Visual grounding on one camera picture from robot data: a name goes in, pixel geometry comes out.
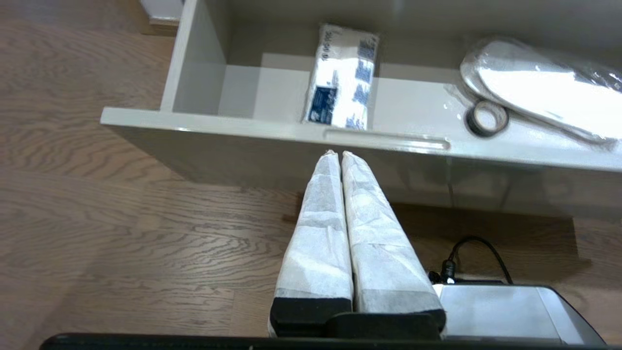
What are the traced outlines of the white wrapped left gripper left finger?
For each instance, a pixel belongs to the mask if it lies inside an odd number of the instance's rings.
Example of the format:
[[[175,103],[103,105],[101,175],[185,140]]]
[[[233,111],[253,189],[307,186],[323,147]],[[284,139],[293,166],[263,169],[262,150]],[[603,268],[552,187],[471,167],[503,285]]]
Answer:
[[[318,160],[284,254],[268,319],[271,337],[320,337],[353,310],[353,278],[339,156]]]

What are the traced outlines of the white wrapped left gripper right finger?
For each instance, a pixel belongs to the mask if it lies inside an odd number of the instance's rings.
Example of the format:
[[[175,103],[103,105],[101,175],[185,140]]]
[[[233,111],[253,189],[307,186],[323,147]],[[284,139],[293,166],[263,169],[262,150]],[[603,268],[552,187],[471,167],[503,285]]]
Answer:
[[[386,195],[361,157],[345,151],[342,184],[356,310],[428,314],[439,332],[447,314]]]

